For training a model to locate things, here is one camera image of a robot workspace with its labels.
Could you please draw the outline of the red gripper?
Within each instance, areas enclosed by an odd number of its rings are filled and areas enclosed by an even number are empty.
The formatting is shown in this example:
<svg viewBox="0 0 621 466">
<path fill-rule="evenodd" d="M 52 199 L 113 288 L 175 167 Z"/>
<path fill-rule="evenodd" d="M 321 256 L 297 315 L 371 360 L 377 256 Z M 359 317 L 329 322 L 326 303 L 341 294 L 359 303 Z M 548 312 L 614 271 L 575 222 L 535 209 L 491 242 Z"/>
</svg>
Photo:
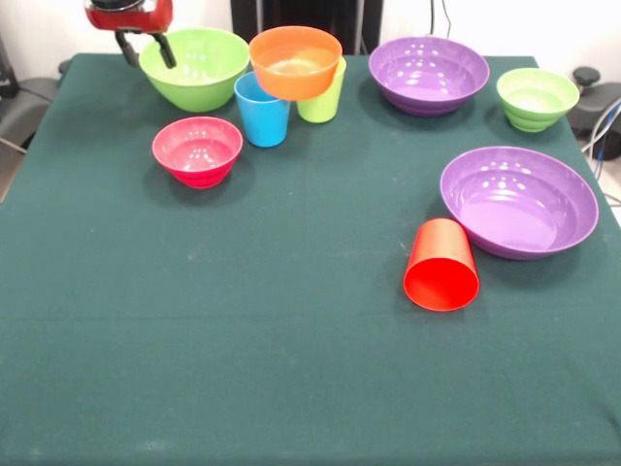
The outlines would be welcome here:
<svg viewBox="0 0 621 466">
<path fill-rule="evenodd" d="M 139 65 L 139 56 L 125 38 L 123 30 L 153 33 L 160 55 L 168 69 L 177 66 L 166 32 L 173 20 L 173 2 L 162 1 L 84 1 L 84 10 L 90 23 L 101 30 L 115 31 L 115 40 L 125 61 Z"/>
</svg>

